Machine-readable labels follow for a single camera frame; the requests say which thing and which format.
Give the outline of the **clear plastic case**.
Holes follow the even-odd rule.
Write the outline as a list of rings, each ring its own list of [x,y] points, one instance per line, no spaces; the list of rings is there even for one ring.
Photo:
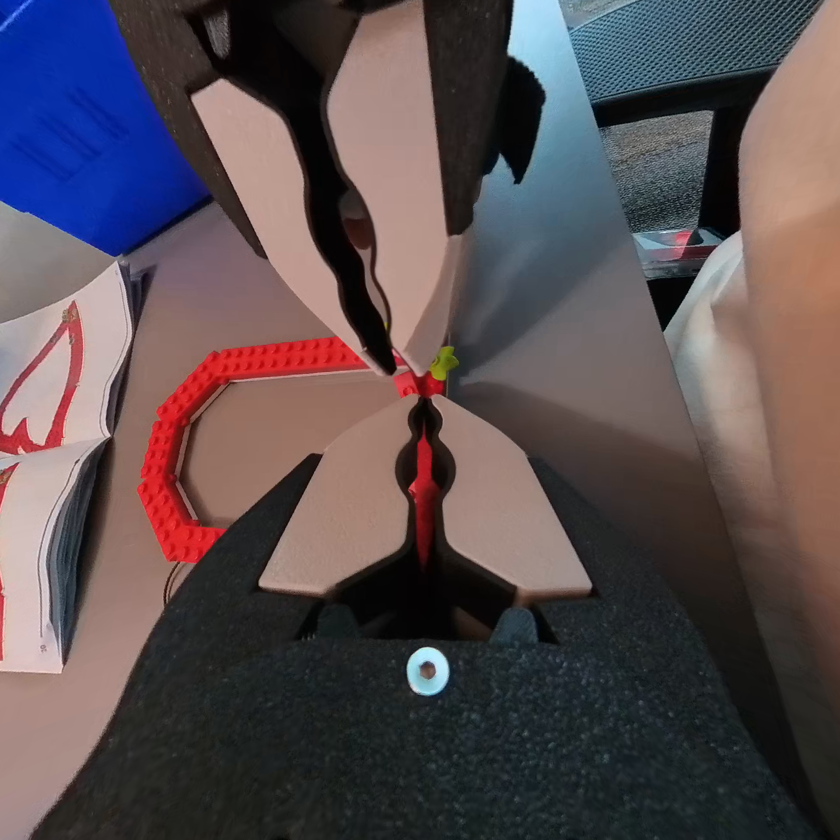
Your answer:
[[[645,279],[693,280],[723,238],[705,227],[650,230],[634,233]]]

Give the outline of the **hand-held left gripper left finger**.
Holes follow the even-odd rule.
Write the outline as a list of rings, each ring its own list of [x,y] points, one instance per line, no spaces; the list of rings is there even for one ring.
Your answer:
[[[418,395],[341,433],[311,479],[259,577],[266,592],[327,597],[396,556],[410,534],[397,460],[415,439]]]

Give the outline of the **blue plastic bin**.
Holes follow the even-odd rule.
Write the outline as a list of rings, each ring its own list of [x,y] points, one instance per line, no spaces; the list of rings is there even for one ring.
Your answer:
[[[1,2],[3,203],[118,256],[209,199],[108,2]]]

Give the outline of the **person's beige clothed leg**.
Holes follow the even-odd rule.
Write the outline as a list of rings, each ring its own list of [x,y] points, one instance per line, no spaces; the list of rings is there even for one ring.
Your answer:
[[[753,107],[741,227],[665,330],[796,747],[839,800],[839,2]]]

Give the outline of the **red brick heart frame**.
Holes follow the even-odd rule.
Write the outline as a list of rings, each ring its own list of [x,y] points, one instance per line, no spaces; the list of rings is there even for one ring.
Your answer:
[[[159,407],[141,470],[140,500],[161,549],[169,561],[195,564],[181,593],[172,601],[172,612],[180,602],[196,601],[206,595],[216,606],[244,602],[302,599],[350,604],[365,590],[369,596],[385,593],[392,599],[412,594],[423,587],[424,570],[417,554],[416,499],[411,486],[417,483],[417,451],[428,450],[428,485],[443,496],[447,483],[434,477],[434,451],[440,419],[432,398],[446,397],[446,382],[435,381],[428,372],[415,374],[401,357],[396,358],[394,381],[399,398],[419,396],[413,414],[416,429],[412,445],[397,460],[397,475],[410,500],[409,537],[396,556],[374,564],[359,579],[343,584],[337,595],[314,597],[288,595],[260,589],[265,569],[286,525],[314,473],[323,451],[308,454],[286,473],[257,503],[226,529],[204,526],[192,514],[182,494],[180,464],[182,445],[195,417],[217,394],[232,383],[278,380],[307,375],[372,372],[361,357],[338,338],[307,339],[287,343],[254,345],[210,353]],[[450,457],[442,455],[443,469]]]

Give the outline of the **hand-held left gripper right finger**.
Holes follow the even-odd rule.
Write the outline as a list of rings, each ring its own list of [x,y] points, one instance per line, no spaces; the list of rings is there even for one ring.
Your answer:
[[[435,443],[447,462],[441,498],[444,550],[456,573],[482,576],[505,601],[586,597],[592,581],[529,457],[484,419],[441,395]]]

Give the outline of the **open instruction booklet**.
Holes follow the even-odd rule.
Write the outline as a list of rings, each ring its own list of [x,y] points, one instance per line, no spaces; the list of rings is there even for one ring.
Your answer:
[[[59,674],[99,462],[147,271],[118,259],[68,297],[1,329],[1,670]]]

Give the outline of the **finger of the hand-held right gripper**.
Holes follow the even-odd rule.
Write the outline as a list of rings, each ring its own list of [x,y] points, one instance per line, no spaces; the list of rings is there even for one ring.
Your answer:
[[[226,79],[193,93],[192,105],[272,268],[362,361],[393,375],[361,258],[335,211],[313,211],[319,202],[284,116]]]
[[[423,2],[360,19],[326,113],[340,166],[372,221],[392,347],[424,375],[445,345],[465,241],[447,231]]]

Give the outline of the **black mesh office chair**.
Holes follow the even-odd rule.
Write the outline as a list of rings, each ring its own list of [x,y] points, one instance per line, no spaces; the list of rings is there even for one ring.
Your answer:
[[[599,128],[710,112],[698,225],[740,227],[738,153],[762,90],[822,2],[638,1],[573,28]]]

